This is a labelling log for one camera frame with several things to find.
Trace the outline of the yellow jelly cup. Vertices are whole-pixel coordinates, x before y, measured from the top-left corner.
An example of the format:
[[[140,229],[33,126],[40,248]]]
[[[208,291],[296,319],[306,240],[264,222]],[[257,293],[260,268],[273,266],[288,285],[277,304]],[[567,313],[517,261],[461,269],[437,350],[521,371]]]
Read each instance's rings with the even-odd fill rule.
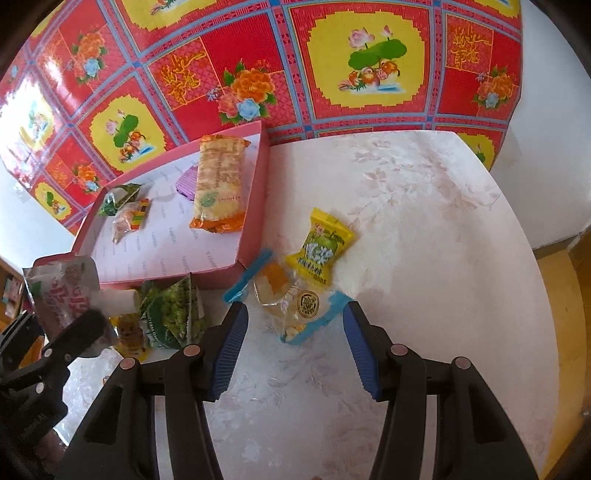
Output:
[[[134,358],[142,363],[147,359],[149,346],[139,323],[137,313],[111,317],[111,324],[115,330],[117,340],[115,350],[123,358]]]

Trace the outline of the pink white drink pouch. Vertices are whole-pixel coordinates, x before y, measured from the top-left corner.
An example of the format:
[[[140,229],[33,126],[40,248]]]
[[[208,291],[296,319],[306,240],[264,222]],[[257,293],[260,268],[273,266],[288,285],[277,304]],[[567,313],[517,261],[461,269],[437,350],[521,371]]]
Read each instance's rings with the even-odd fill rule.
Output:
[[[49,340],[56,339],[86,312],[105,317],[101,335],[82,351],[95,358],[115,345],[120,334],[139,328],[140,298],[133,289],[103,289],[95,261],[89,256],[61,255],[24,270],[24,280],[39,323]]]

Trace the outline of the green pea snack bag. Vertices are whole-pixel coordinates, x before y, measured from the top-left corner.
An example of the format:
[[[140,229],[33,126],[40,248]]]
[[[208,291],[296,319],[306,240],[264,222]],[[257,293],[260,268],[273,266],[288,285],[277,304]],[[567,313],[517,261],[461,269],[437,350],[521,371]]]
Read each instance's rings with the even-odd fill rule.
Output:
[[[166,288],[162,283],[145,281],[139,295],[140,327],[152,348],[177,350],[200,342],[208,325],[190,274]]]

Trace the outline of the clear blue-edged snack packet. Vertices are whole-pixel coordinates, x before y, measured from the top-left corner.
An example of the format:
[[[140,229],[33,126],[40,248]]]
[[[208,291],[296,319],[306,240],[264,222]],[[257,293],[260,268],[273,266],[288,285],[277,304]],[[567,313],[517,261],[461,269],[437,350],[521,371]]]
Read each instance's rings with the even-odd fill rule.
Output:
[[[270,315],[280,341],[300,345],[342,313],[352,298],[298,277],[273,250],[263,248],[252,264],[226,291],[226,303],[253,295],[259,309]]]

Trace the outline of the yellow green candy packet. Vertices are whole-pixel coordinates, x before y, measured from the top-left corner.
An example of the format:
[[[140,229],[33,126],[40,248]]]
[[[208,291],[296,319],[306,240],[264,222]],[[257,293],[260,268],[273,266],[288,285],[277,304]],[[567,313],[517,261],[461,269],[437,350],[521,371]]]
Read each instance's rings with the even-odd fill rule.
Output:
[[[331,214],[315,208],[311,211],[311,227],[301,249],[286,257],[297,276],[319,287],[332,284],[332,266],[351,247],[356,233]]]

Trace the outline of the clear rainbow candy packet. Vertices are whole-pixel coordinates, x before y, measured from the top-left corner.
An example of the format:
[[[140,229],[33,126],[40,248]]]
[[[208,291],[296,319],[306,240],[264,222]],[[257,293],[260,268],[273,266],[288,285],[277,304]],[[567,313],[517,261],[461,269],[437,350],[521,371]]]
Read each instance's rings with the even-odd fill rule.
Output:
[[[126,234],[141,228],[150,203],[149,199],[141,199],[127,202],[121,207],[112,222],[112,242],[114,244],[118,244]]]

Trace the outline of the green crumpled snack packet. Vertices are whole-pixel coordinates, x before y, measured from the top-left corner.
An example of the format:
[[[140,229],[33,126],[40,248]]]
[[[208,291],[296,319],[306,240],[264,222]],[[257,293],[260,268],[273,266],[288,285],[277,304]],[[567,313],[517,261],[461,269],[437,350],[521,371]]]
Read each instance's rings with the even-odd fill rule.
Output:
[[[98,214],[115,216],[126,204],[138,198],[142,185],[137,183],[121,184],[109,190],[102,200]]]

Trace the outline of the pink cardboard tray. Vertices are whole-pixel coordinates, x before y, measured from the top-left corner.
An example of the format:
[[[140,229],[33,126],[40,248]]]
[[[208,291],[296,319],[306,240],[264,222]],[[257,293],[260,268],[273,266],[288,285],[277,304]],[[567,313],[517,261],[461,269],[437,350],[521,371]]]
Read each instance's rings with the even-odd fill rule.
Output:
[[[226,130],[226,135],[249,141],[242,167],[242,231],[209,233],[190,228],[193,203],[175,188],[177,180],[199,161],[197,141],[167,151],[123,174],[103,188],[66,253],[35,260],[40,266],[75,255],[93,258],[98,278],[106,288],[137,287],[146,280],[174,282],[191,275],[201,289],[228,288],[259,255],[263,236],[267,165],[270,140],[262,123]],[[112,220],[99,213],[114,187],[139,183],[150,201],[141,228],[112,241]]]

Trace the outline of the purple mint tin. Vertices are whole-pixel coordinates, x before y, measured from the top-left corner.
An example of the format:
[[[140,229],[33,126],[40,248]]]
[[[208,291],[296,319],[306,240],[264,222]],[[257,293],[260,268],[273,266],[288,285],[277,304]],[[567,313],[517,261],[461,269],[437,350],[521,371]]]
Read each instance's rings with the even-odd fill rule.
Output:
[[[175,184],[176,192],[189,201],[195,198],[197,192],[197,166],[191,165],[180,175]]]

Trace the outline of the orange cracker packet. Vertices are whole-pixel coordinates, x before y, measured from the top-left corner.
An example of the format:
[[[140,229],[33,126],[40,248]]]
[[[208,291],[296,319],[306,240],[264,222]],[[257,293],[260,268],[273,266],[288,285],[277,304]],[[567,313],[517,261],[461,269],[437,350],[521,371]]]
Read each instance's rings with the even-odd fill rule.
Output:
[[[242,230],[242,166],[249,144],[221,134],[200,139],[191,229],[216,234]]]

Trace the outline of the wooden furniture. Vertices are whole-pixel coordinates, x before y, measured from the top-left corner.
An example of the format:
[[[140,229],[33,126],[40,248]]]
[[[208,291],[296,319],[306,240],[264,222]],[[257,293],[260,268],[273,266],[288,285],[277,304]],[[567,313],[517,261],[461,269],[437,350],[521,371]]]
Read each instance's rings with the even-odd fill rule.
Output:
[[[535,251],[554,319],[559,400],[543,479],[590,477],[590,230]]]

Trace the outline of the red floral wall covering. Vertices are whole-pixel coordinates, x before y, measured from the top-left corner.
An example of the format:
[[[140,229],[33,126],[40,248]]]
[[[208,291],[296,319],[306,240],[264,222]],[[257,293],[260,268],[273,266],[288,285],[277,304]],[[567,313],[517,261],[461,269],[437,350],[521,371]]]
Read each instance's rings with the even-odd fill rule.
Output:
[[[521,84],[517,1],[63,1],[2,77],[1,161],[76,232],[108,182],[250,122],[448,130],[491,167]]]

